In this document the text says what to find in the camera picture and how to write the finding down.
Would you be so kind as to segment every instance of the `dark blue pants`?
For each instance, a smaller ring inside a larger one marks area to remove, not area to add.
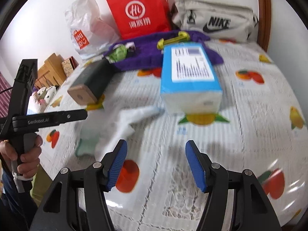
[[[37,211],[37,205],[30,196],[30,192],[18,193],[12,176],[6,172],[2,175],[4,194],[2,202],[7,210],[12,213],[16,224],[21,230],[27,230],[31,226],[33,217]]]

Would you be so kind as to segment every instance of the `blue box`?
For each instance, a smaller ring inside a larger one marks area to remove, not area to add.
[[[164,48],[161,98],[168,113],[217,113],[222,89],[200,43],[177,43]]]

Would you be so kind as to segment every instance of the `nike bag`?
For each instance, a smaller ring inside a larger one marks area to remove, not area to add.
[[[107,0],[123,39],[171,30],[167,0]]]
[[[246,42],[258,23],[249,7],[205,0],[175,0],[173,23],[181,30],[197,30],[212,38]]]
[[[65,11],[70,38],[83,60],[95,57],[119,40],[115,30],[100,17],[95,0],[76,0]]]

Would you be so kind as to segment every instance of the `blue gripper pad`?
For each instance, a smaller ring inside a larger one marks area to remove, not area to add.
[[[186,143],[185,153],[197,187],[200,188],[202,192],[205,192],[207,188],[205,183],[205,172],[189,141]]]
[[[109,171],[108,171],[108,183],[106,188],[110,191],[116,184],[121,168],[123,167],[124,160],[127,155],[127,142],[124,141],[122,146],[115,157]]]

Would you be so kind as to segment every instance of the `white circular logo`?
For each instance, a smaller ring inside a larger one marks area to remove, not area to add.
[[[130,19],[137,20],[144,16],[145,6],[142,2],[134,0],[126,5],[125,12]]]

